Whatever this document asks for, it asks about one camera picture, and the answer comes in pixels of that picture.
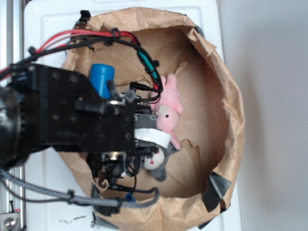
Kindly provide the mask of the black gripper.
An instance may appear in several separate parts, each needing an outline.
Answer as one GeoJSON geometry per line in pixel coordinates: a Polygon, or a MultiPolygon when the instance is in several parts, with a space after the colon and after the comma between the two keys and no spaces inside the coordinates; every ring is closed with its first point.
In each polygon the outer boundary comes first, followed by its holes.
{"type": "Polygon", "coordinates": [[[152,155],[158,145],[135,137],[136,129],[155,128],[148,106],[101,97],[83,74],[30,64],[12,74],[11,155],[52,147],[59,152],[113,152],[152,155]]]}

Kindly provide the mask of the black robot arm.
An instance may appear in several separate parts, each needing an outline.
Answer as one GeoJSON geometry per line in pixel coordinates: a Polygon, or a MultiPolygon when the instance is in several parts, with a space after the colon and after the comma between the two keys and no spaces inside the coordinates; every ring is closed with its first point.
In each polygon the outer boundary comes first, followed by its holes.
{"type": "Polygon", "coordinates": [[[83,74],[39,64],[14,68],[0,89],[0,166],[30,154],[58,152],[152,155],[158,145],[137,137],[156,128],[148,106],[102,98],[83,74]]]}

